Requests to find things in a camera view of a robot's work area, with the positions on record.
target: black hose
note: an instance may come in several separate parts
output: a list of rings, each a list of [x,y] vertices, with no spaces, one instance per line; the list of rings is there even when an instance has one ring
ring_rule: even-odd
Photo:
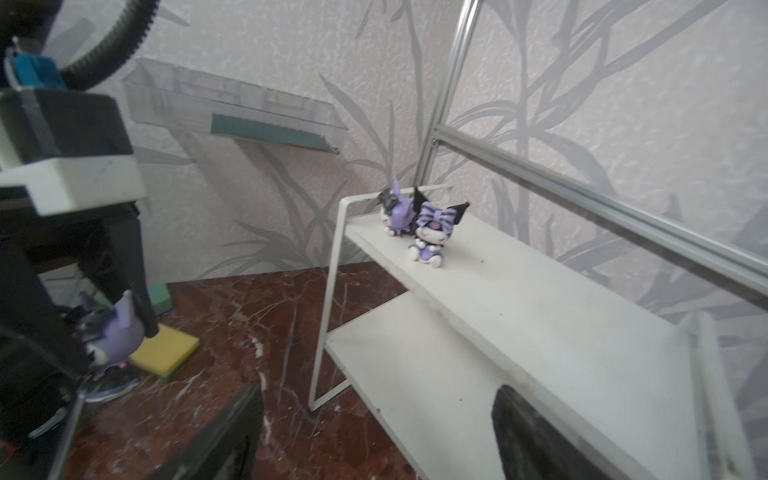
[[[160,0],[127,0],[120,18],[90,52],[61,70],[71,90],[88,90],[115,73],[136,52],[152,26]]]

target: white wall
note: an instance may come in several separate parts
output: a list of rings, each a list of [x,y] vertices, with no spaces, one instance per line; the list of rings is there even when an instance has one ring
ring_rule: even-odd
[[[123,5],[68,0],[47,52],[66,65]],[[383,189],[389,172],[412,178],[459,7],[458,0],[163,1],[137,57],[331,101],[349,135],[332,155],[136,124],[121,83],[130,62],[95,90],[118,99],[142,147],[149,281],[326,264],[338,199]],[[327,221],[298,238],[315,219]]]
[[[760,0],[486,0],[449,124],[768,257],[766,52]],[[432,182],[482,219],[671,322],[715,315],[768,478],[764,296],[440,153]]]

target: transparent acrylic tray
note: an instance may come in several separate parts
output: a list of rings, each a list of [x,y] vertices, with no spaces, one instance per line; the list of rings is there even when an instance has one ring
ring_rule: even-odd
[[[335,154],[347,130],[328,102],[148,58],[123,83],[131,119],[142,124]]]

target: purple toy figure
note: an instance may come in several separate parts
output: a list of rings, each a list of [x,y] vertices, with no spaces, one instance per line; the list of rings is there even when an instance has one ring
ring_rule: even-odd
[[[400,194],[400,185],[397,177],[392,179],[392,191],[385,189],[379,194],[379,203],[382,205],[382,223],[384,231],[390,237],[411,233],[411,226],[415,211],[413,199],[405,198]]]
[[[415,222],[416,240],[408,248],[411,260],[428,263],[432,268],[442,264],[442,252],[445,242],[453,233],[453,227],[458,225],[469,207],[469,202],[440,210],[416,189],[414,207],[419,208],[419,218]]]
[[[134,315],[133,296],[126,290],[110,308],[81,294],[90,313],[83,317],[78,330],[85,352],[91,357],[91,371],[97,375],[111,366],[125,366],[129,355],[144,341],[144,325]]]

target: yellow sponge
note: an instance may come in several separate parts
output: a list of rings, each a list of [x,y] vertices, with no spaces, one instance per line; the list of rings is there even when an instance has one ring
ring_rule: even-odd
[[[135,366],[167,378],[200,345],[197,337],[172,329],[160,323],[160,332],[144,339],[138,350],[131,355]]]

